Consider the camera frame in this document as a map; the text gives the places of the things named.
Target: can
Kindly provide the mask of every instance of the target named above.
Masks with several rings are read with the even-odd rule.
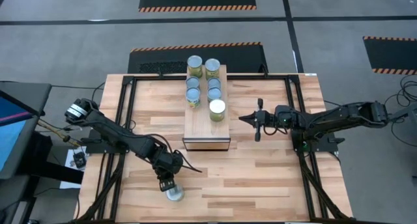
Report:
[[[222,89],[222,82],[220,81],[220,79],[216,78],[216,77],[212,77],[207,81],[207,88],[213,88],[213,87],[217,87],[219,89]]]
[[[214,122],[221,122],[224,119],[226,104],[223,100],[213,100],[210,103],[210,119]]]
[[[186,99],[190,107],[200,106],[200,90],[195,87],[187,89]]]
[[[190,88],[197,88],[200,89],[200,80],[198,80],[198,77],[189,77],[185,81],[185,84],[187,85],[187,89]]]
[[[205,63],[206,66],[206,79],[212,77],[219,77],[220,75],[220,61],[217,59],[208,59]]]
[[[198,55],[192,55],[187,60],[188,71],[190,76],[201,78],[203,77],[203,60]]]
[[[213,87],[207,91],[207,100],[210,103],[213,100],[221,99],[222,98],[222,91],[220,88]]]

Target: canned food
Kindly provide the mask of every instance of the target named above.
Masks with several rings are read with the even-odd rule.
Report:
[[[202,64],[203,60],[198,55],[192,55],[187,60],[188,71],[190,76],[201,78],[203,76]]]
[[[207,91],[207,100],[210,103],[213,100],[221,99],[222,98],[222,91],[220,88],[213,87]]]
[[[220,61],[216,59],[208,59],[205,63],[206,66],[206,79],[212,77],[219,77],[220,75]]]
[[[200,90],[197,88],[190,88],[187,90],[186,98],[188,105],[192,108],[200,106]]]
[[[222,83],[220,82],[220,79],[216,78],[216,77],[212,77],[207,81],[207,88],[213,88],[213,87],[217,87],[219,89],[222,89]]]
[[[197,88],[200,89],[200,80],[198,80],[197,77],[189,77],[185,81],[185,84],[187,84],[187,89],[189,88]]]
[[[226,104],[223,100],[213,100],[210,103],[210,119],[214,122],[221,122],[224,119]]]

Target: wooden tabletop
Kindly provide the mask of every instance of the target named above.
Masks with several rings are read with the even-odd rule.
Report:
[[[106,117],[114,119],[120,95],[122,74],[109,75],[100,106]],[[307,112],[324,111],[317,76],[300,74]],[[273,113],[278,104],[287,105],[284,81],[230,80],[229,125],[231,146],[228,152],[187,152],[184,136],[184,81],[139,81],[132,120],[134,133],[159,133],[173,149],[179,149],[202,173],[182,169],[175,182],[185,188],[181,202],[168,201],[159,191],[149,164],[129,153],[126,157],[116,222],[166,221],[307,221],[308,211],[298,158],[291,138],[277,133],[262,134],[254,141],[255,130],[238,117],[253,113],[257,99]],[[295,88],[292,88],[296,101]],[[128,87],[123,117],[126,116]],[[323,188],[342,212],[351,216],[339,162],[329,153],[316,153]],[[102,155],[87,162],[79,195],[81,213],[93,203]],[[311,187],[316,215],[320,215],[317,195]],[[109,216],[113,192],[108,195],[105,217]]]

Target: white can top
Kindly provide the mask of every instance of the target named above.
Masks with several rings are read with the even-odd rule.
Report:
[[[213,113],[223,113],[226,109],[226,104],[223,100],[213,100],[210,103],[210,111]]]
[[[191,68],[198,68],[203,64],[203,59],[198,55],[192,55],[188,58],[187,64]]]
[[[217,59],[208,59],[205,65],[208,71],[216,71],[220,68],[220,61]]]

